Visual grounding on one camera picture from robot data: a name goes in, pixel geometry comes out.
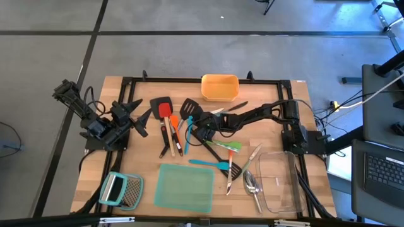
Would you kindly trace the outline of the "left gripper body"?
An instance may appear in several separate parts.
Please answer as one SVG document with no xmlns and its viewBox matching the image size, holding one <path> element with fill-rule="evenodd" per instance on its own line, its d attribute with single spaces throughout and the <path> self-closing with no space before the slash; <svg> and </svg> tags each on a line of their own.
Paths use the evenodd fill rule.
<svg viewBox="0 0 404 227">
<path fill-rule="evenodd" d="M 117 132 L 126 133 L 134 127 L 135 120 L 131 117 L 131 112 L 127 112 L 124 108 L 125 103 L 112 102 L 110 113 L 112 121 L 115 123 Z"/>
</svg>

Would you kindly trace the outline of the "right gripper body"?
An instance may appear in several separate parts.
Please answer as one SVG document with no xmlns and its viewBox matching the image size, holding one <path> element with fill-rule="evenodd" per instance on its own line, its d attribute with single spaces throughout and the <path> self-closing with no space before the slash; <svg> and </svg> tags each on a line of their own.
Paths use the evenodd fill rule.
<svg viewBox="0 0 404 227">
<path fill-rule="evenodd" d="M 216 132 L 222 134 L 229 131 L 229 126 L 227 125 L 228 116 L 227 113 L 215 115 L 210 112 L 192 114 L 193 123 L 196 126 L 192 135 L 202 143 L 211 141 Z"/>
</svg>

